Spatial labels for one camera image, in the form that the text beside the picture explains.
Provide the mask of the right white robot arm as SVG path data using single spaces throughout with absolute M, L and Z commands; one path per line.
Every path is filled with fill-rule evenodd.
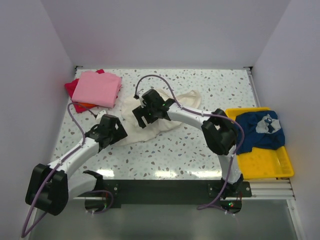
M 202 131 L 207 147 L 218 156 L 222 170 L 220 196 L 233 197 L 241 190 L 243 174 L 236 160 L 238 132 L 240 127 L 228 118 L 225 112 L 199 112 L 182 106 L 176 98 L 164 100 L 160 94 L 150 89 L 142 96 L 134 95 L 140 105 L 132 113 L 138 125 L 145 128 L 157 120 L 180 122 Z

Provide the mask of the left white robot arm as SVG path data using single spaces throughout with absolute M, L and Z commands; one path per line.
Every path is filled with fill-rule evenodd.
M 128 136 L 120 119 L 114 115 L 102 115 L 84 138 L 65 155 L 44 165 L 37 164 L 31 174 L 25 203 L 47 212 L 59 215 L 75 192 L 69 179 L 87 160 L 109 145 Z

